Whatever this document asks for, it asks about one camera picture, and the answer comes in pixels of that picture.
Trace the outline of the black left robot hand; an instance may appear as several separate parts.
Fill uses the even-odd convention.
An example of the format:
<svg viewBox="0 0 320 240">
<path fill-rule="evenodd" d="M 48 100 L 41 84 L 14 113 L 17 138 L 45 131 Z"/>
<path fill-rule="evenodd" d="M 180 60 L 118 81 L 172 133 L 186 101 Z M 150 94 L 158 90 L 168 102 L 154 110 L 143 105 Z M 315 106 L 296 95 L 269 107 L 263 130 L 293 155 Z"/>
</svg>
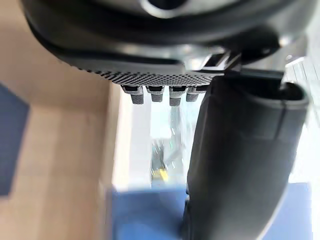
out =
<svg viewBox="0 0 320 240">
<path fill-rule="evenodd" d="M 303 56 L 316 0 L 23 0 L 28 26 L 59 60 L 119 84 L 200 106 L 183 215 L 138 211 L 112 227 L 142 239 L 257 240 L 278 211 L 309 104 L 283 82 Z"/>
</svg>

